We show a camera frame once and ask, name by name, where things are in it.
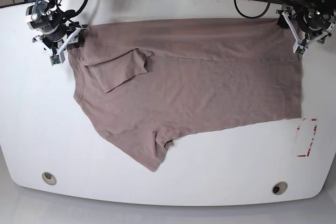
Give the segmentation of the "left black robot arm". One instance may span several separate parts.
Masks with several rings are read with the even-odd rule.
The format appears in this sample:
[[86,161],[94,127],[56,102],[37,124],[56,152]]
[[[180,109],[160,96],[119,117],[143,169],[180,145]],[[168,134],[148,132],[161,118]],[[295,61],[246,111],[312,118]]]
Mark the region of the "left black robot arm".
[[[294,53],[304,56],[311,44],[314,42],[323,44],[327,37],[331,37],[331,30],[335,27],[335,0],[302,0],[301,4],[290,0],[281,1],[282,7],[277,10],[278,25],[291,30],[295,39]],[[239,10],[237,1],[234,0],[238,14],[247,19],[263,17],[270,4],[271,0],[268,0],[261,14],[247,16]]]

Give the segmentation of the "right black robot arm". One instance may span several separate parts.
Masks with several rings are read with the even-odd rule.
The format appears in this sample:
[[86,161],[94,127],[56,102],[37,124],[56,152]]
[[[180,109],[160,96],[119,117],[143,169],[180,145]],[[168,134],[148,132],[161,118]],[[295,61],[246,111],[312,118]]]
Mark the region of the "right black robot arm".
[[63,0],[36,0],[27,8],[25,22],[32,30],[40,32],[33,42],[40,42],[49,52],[53,65],[63,63],[64,51],[69,44],[79,45],[79,34],[88,29],[88,25],[74,22],[72,19],[82,13],[88,0],[84,0],[78,10],[61,10]]

